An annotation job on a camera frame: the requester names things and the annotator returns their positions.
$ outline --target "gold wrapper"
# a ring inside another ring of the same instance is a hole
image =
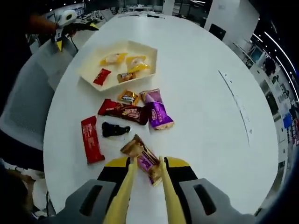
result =
[[[127,154],[131,158],[137,158],[138,166],[149,175],[149,180],[153,186],[156,186],[161,182],[160,161],[146,147],[137,134],[134,136],[133,140],[121,149],[121,152]]]
[[[117,75],[118,83],[123,83],[134,78],[136,78],[135,73],[121,73]]]
[[[138,105],[139,99],[140,97],[136,93],[129,90],[125,90],[118,96],[118,100],[128,102],[134,106]]]

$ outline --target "small chocolate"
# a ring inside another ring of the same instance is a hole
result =
[[[98,115],[108,115],[112,117],[122,118],[137,122],[140,125],[146,125],[148,122],[147,110],[145,107],[122,104],[114,102],[110,99],[105,99]]]
[[[101,72],[97,75],[93,83],[98,85],[103,85],[104,81],[106,80],[107,76],[111,73],[111,71],[107,69],[101,69]]]
[[[118,100],[128,102],[135,106],[138,104],[139,99],[140,98],[136,93],[129,90],[125,90],[124,92],[121,93],[121,95],[118,96]]]
[[[153,186],[160,183],[162,180],[160,161],[149,148],[146,147],[137,134],[121,149],[121,152],[127,154],[132,159],[137,158],[138,166],[148,174],[150,183]]]
[[[131,128],[129,126],[127,127],[120,127],[119,125],[112,125],[107,122],[104,122],[102,124],[102,134],[104,138],[110,137],[110,136],[120,136],[125,133],[129,133]]]
[[[136,78],[135,73],[126,72],[126,73],[121,73],[121,74],[117,75],[118,83],[123,83],[123,82],[129,81],[129,80],[134,79],[134,78]]]

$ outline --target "red wrapper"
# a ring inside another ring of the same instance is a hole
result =
[[[98,115],[108,115],[137,122],[140,125],[146,125],[148,122],[147,110],[145,107],[122,104],[105,99]]]
[[[88,164],[105,159],[100,152],[98,134],[95,127],[96,123],[97,118],[95,116],[81,121],[83,142]]]
[[[103,85],[104,81],[106,80],[107,76],[111,73],[111,71],[107,69],[102,69],[98,76],[95,78],[93,83],[98,85]]]

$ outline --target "candy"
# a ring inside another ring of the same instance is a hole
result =
[[[95,116],[81,121],[83,142],[88,164],[105,159],[100,152],[98,134],[95,126],[96,123],[97,118]]]
[[[104,100],[101,108],[99,109],[98,115],[108,115],[125,120],[131,120],[139,123],[140,125],[146,125],[148,122],[148,115],[145,107],[122,104],[110,99]]]
[[[118,100],[126,101],[135,106],[138,104],[139,99],[140,98],[136,93],[129,90],[125,90],[121,95],[118,96]]]
[[[174,125],[173,120],[166,113],[159,89],[143,91],[140,96],[148,109],[149,121],[154,129],[162,130]]]
[[[107,76],[111,73],[111,71],[107,69],[102,69],[98,76],[95,78],[93,83],[98,85],[103,85],[104,81],[106,80]]]
[[[121,152],[129,157],[137,158],[138,166],[149,175],[150,183],[156,186],[160,183],[161,169],[159,159],[146,147],[141,138],[136,134],[128,144],[126,144]]]
[[[128,73],[149,69],[150,66],[144,63],[146,56],[127,57]]]
[[[107,138],[110,136],[120,136],[125,133],[128,133],[131,130],[129,126],[127,127],[120,127],[119,125],[111,125],[107,122],[104,122],[102,124],[102,131],[103,131],[103,137]]]
[[[121,73],[117,75],[118,83],[123,83],[134,78],[136,78],[135,73]]]
[[[112,54],[105,57],[100,61],[100,66],[106,66],[109,64],[120,64],[125,60],[127,53]]]

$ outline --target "desk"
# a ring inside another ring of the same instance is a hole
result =
[[[130,6],[129,10],[131,10],[132,12],[134,11],[153,11],[154,8],[153,7],[149,7],[149,6]]]
[[[120,40],[158,49],[157,74],[147,82],[97,92],[79,78],[77,71],[96,47]],[[229,74],[238,87],[239,98],[251,119],[250,146],[240,111],[218,71]],[[190,21],[174,16],[129,16],[114,17],[95,32],[76,54],[56,89],[43,149],[45,178],[56,212],[72,192],[87,180],[96,179],[109,162],[106,159],[87,165],[80,122],[95,115],[104,98],[116,100],[125,88],[136,92],[161,90],[175,126],[149,133],[146,144],[156,156],[186,160],[198,178],[208,179],[226,193],[241,213],[253,214],[259,208],[277,174],[278,143],[271,111],[253,75],[223,42]],[[120,148],[107,148],[101,139],[100,144],[106,158],[114,153],[121,156]],[[139,169],[127,223],[151,224],[153,220],[167,223],[163,185],[152,187]]]

